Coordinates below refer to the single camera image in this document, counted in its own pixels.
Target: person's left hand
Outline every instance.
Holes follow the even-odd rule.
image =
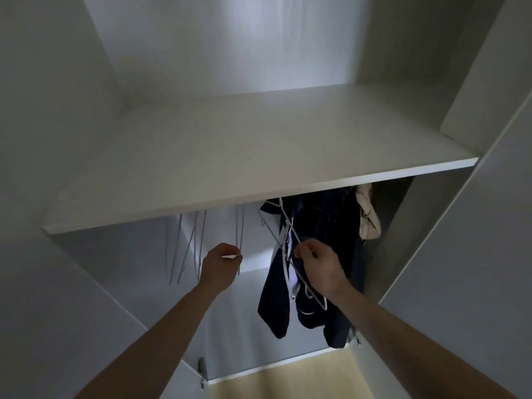
[[[211,293],[218,295],[235,280],[238,267],[242,262],[240,249],[230,244],[219,244],[212,248],[203,259],[199,284]]]

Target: white cloth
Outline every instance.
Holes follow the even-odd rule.
[[[371,183],[356,186],[356,201],[360,205],[360,237],[375,239],[380,237],[380,221],[371,204]]]

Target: wire hanger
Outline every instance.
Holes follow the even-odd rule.
[[[201,249],[203,246],[203,231],[205,231],[205,219],[207,218],[207,209],[203,210],[203,225],[201,227],[201,237],[199,238],[199,258],[198,258],[198,280],[200,279],[201,275],[201,266],[202,266],[202,260],[201,260]],[[194,255],[194,266],[196,266],[196,255]]]
[[[190,234],[190,239],[188,240],[187,250],[185,251],[185,255],[183,256],[183,262],[181,263],[181,270],[179,271],[179,276],[177,277],[177,284],[179,284],[179,282],[181,281],[181,276],[183,275],[183,270],[185,269],[185,260],[187,258],[188,249],[190,248],[190,243],[192,242],[192,238],[194,237],[194,234],[196,233],[198,214],[199,214],[199,211],[196,211],[196,213],[194,214],[194,228],[192,228],[192,234]]]
[[[177,249],[179,246],[179,237],[181,236],[181,222],[183,222],[183,214],[179,214],[179,223],[177,224],[176,249],[173,251],[172,270],[170,271],[170,282],[168,283],[169,286],[172,285],[173,268],[176,265],[176,255],[177,255]]]
[[[240,253],[242,254],[242,238],[244,236],[244,209],[245,206],[242,205],[242,225],[240,229],[240,245],[238,245],[238,205],[235,206],[235,220],[236,220],[236,241],[235,246],[240,249]],[[238,272],[237,275],[240,275],[240,265],[238,266]]]
[[[299,239],[299,236],[297,235],[296,231],[294,230],[294,227],[292,225],[292,221],[290,221],[290,219],[288,218],[288,216],[286,215],[285,213],[285,210],[283,208],[283,200],[281,197],[279,197],[279,201],[280,201],[280,205],[277,205],[275,203],[272,203],[269,201],[270,204],[273,204],[274,206],[276,207],[279,207],[281,208],[281,210],[283,211],[283,214],[285,215],[285,218],[286,218],[286,221],[289,223],[290,225],[290,228],[288,232],[290,231],[294,231],[294,235],[296,236],[296,239],[299,243],[301,243],[301,240]],[[275,236],[275,234],[273,233],[273,231],[271,230],[270,226],[268,225],[268,223],[266,222],[266,220],[264,219],[264,217],[262,216],[262,213],[259,209],[257,209],[257,213],[259,213],[259,215],[261,216],[261,219],[262,219],[262,222],[266,225],[266,227],[268,228],[268,231],[270,231],[270,234],[273,236],[274,240],[277,242],[277,245],[279,245],[279,248],[281,248],[281,252],[283,252],[283,255],[285,255],[290,264],[292,265],[292,268],[294,269],[294,271],[296,272],[296,275],[299,277],[300,281],[303,283],[303,285],[305,286],[305,288],[307,289],[307,291],[310,292],[310,294],[312,295],[312,297],[318,302],[318,304],[320,305],[320,307],[322,307],[322,309],[324,309],[325,311],[327,310],[327,299],[325,297],[323,297],[323,301],[324,303],[322,303],[318,297],[316,297],[316,294],[314,293],[314,291],[312,290],[312,288],[310,288],[310,286],[307,284],[307,282],[303,279],[302,275],[297,271],[296,269],[296,266],[294,266],[294,262],[292,261],[292,258],[286,254],[284,248],[283,248],[283,245],[281,244],[281,242],[279,242],[279,240],[277,239],[277,237]]]

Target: hand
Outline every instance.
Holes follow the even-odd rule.
[[[219,244],[212,248],[203,259],[199,285],[214,295],[220,294],[235,280],[238,267],[242,262],[240,249],[230,244]]]
[[[303,259],[311,286],[333,303],[342,290],[349,286],[338,255],[330,246],[317,239],[307,239],[297,245],[294,253]]]

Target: wooden floor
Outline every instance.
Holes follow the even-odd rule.
[[[349,348],[209,387],[209,399],[372,399]]]

